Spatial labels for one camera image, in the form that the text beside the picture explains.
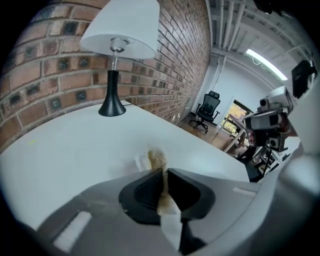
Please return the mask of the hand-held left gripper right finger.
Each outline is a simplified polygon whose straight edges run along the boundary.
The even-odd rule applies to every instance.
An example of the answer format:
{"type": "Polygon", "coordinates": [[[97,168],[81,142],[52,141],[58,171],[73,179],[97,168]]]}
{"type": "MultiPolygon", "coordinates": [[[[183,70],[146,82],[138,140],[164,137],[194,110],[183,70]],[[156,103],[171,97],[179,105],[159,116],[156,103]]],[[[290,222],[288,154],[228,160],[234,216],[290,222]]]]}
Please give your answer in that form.
{"type": "Polygon", "coordinates": [[[180,210],[178,251],[188,255],[226,232],[248,208],[258,185],[170,168],[168,192],[180,210]]]}

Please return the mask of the black office chair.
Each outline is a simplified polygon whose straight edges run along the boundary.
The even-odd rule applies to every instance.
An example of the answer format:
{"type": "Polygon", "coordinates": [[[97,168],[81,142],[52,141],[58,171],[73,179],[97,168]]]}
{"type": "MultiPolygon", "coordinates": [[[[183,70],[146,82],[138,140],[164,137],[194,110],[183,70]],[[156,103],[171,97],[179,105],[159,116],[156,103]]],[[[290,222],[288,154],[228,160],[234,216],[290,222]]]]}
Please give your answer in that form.
{"type": "Polygon", "coordinates": [[[198,107],[196,109],[196,117],[197,119],[191,119],[189,121],[189,124],[195,123],[194,129],[197,129],[199,126],[203,127],[205,130],[205,134],[208,133],[208,125],[205,124],[205,122],[208,122],[210,124],[214,124],[214,120],[217,117],[218,114],[220,114],[219,111],[216,110],[218,105],[221,103],[220,100],[220,94],[214,91],[210,91],[209,93],[206,93],[203,97],[202,104],[198,104],[198,107]]]}

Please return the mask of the person's white shirt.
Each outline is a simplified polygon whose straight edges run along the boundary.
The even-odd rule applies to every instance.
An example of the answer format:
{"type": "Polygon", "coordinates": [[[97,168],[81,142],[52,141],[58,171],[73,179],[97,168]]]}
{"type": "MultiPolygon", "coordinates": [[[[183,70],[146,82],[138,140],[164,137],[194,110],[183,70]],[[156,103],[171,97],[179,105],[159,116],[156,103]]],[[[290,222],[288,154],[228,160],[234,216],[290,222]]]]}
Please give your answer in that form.
{"type": "Polygon", "coordinates": [[[300,141],[308,155],[320,156],[320,82],[298,101],[300,141]]]}

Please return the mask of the white desk frame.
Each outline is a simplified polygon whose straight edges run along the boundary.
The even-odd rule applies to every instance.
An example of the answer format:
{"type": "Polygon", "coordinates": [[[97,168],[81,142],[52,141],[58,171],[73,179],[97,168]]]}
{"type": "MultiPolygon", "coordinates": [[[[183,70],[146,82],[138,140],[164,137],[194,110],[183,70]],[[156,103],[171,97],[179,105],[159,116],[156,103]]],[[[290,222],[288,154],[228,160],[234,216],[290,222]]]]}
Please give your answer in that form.
{"type": "Polygon", "coordinates": [[[229,121],[229,119],[231,119],[235,123],[235,125],[238,128],[240,128],[240,131],[238,132],[236,137],[223,150],[225,153],[227,153],[232,148],[232,146],[236,143],[236,141],[242,136],[242,134],[246,132],[245,124],[232,114],[227,115],[226,120],[224,121],[223,125],[220,127],[221,129],[225,126],[226,122],[229,121]]]}

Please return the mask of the white rectangular table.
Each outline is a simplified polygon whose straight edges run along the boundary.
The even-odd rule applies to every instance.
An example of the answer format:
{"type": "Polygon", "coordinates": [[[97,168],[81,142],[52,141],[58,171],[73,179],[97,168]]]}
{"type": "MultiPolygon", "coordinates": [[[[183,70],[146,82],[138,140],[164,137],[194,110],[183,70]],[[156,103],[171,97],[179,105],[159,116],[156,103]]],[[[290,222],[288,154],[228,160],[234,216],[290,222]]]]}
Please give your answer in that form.
{"type": "Polygon", "coordinates": [[[128,105],[103,117],[97,105],[62,115],[33,129],[0,154],[0,186],[13,216],[37,229],[56,209],[86,188],[137,171],[151,149],[170,168],[248,181],[245,166],[187,131],[128,105]]]}

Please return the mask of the long ceiling light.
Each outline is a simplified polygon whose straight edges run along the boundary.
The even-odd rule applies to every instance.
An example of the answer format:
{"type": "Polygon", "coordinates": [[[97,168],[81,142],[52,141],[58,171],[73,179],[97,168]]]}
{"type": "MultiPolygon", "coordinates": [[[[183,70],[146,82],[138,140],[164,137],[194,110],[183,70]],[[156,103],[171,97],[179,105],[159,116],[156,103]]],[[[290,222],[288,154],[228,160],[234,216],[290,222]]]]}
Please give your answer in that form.
{"type": "Polygon", "coordinates": [[[276,77],[278,77],[281,81],[287,81],[288,78],[276,67],[274,66],[270,61],[265,59],[263,56],[259,55],[252,49],[248,49],[245,52],[248,56],[252,57],[252,61],[255,65],[262,64],[264,67],[267,67],[276,77]]]}

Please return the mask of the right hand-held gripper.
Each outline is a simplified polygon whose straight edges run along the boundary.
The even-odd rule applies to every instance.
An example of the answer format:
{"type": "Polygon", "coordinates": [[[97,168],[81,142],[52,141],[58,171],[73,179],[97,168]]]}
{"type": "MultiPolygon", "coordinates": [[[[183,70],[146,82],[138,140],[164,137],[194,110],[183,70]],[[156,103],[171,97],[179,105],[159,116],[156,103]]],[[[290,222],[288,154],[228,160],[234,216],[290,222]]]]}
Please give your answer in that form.
{"type": "Polygon", "coordinates": [[[293,110],[293,101],[285,86],[271,91],[259,101],[257,112],[244,119],[245,126],[252,130],[252,145],[268,147],[283,152],[285,139],[291,132],[288,115],[293,110]]]}

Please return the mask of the white table lamp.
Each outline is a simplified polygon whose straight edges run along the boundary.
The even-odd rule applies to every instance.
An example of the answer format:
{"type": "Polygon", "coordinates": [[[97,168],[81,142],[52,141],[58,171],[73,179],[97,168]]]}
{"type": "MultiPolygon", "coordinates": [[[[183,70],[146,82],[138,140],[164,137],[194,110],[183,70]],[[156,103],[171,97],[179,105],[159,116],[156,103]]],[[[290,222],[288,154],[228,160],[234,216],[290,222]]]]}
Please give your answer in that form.
{"type": "Polygon", "coordinates": [[[84,32],[81,50],[111,57],[106,96],[98,111],[101,116],[116,117],[126,112],[118,95],[118,58],[153,59],[159,17],[157,0],[110,0],[84,32]]]}

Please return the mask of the small cream object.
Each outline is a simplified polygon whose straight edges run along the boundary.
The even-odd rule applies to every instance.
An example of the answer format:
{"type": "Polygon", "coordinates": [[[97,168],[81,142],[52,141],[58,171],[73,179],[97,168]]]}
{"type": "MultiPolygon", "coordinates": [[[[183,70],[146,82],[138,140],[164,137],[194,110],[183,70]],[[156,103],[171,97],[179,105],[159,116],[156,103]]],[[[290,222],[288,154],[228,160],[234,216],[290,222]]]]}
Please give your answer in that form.
{"type": "Polygon", "coordinates": [[[161,149],[151,149],[147,154],[137,156],[135,163],[140,171],[162,171],[163,190],[157,203],[157,214],[160,216],[160,228],[165,238],[178,251],[181,243],[183,224],[181,211],[169,193],[168,161],[161,149]]]}

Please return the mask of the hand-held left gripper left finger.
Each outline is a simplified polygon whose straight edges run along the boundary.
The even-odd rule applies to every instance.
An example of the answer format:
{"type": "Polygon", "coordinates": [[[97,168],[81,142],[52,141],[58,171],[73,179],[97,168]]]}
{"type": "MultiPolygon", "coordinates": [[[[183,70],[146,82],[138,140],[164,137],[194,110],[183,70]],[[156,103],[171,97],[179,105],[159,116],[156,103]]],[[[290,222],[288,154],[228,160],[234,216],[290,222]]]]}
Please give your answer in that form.
{"type": "Polygon", "coordinates": [[[179,211],[159,215],[163,173],[136,172],[95,184],[38,228],[65,256],[175,256],[179,211]]]}

